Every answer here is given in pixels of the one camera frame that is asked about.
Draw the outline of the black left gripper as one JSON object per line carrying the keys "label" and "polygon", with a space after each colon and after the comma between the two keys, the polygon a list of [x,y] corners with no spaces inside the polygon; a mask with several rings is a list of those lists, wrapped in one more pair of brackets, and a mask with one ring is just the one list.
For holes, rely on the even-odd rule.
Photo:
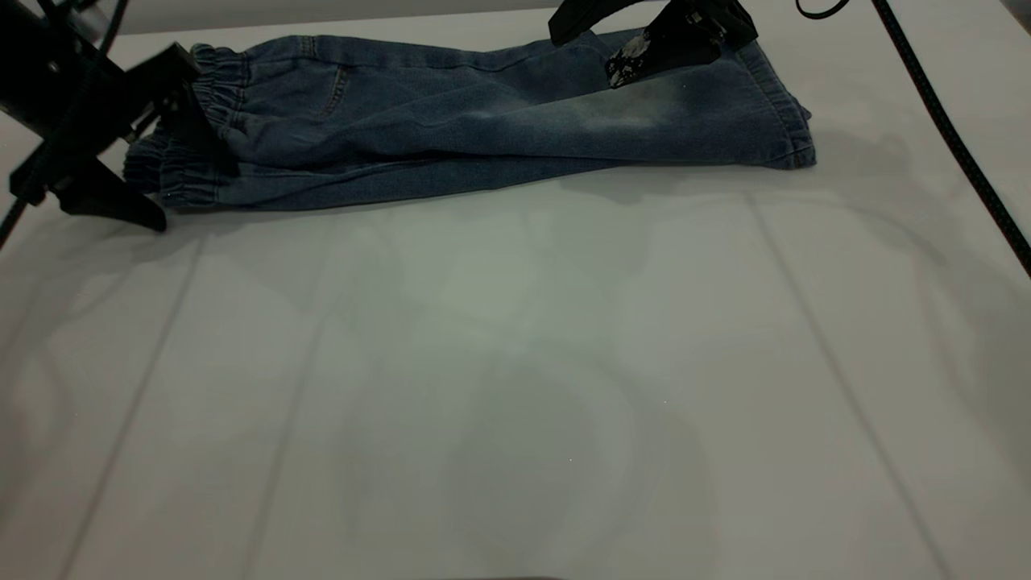
{"label": "black left gripper", "polygon": [[122,71],[100,52],[119,21],[97,1],[41,1],[40,8],[1,6],[2,110],[43,139],[11,173],[12,194],[40,205],[51,193],[66,214],[165,231],[157,203],[97,159],[115,139],[135,143],[155,122],[217,170],[238,175],[194,91],[201,70],[190,52],[174,43]]}

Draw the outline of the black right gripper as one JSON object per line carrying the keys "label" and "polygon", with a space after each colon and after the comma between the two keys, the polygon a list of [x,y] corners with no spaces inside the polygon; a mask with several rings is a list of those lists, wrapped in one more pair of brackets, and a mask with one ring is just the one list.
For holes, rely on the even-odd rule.
{"label": "black right gripper", "polygon": [[[596,23],[638,0],[567,0],[548,19],[553,45],[577,39]],[[722,48],[739,52],[758,38],[739,1],[668,3],[637,36],[605,63],[609,87],[618,89],[666,71],[714,62]]]}

